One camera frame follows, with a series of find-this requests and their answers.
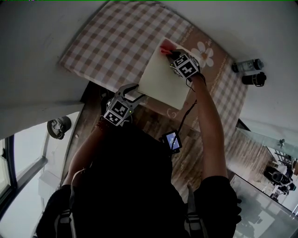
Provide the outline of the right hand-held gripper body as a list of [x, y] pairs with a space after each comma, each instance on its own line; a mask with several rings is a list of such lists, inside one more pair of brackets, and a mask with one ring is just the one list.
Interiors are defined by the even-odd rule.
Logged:
[[183, 49], [179, 49], [181, 54], [177, 54], [177, 59], [169, 59], [171, 69], [181, 78], [190, 79], [194, 75], [200, 74], [200, 66], [196, 58]]

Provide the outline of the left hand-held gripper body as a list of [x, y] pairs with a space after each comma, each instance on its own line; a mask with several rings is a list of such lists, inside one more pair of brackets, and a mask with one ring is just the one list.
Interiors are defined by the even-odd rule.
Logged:
[[136, 104], [123, 96], [121, 92], [115, 93], [114, 97], [106, 103], [104, 119], [115, 126], [123, 126], [126, 122], [132, 122], [132, 114]]

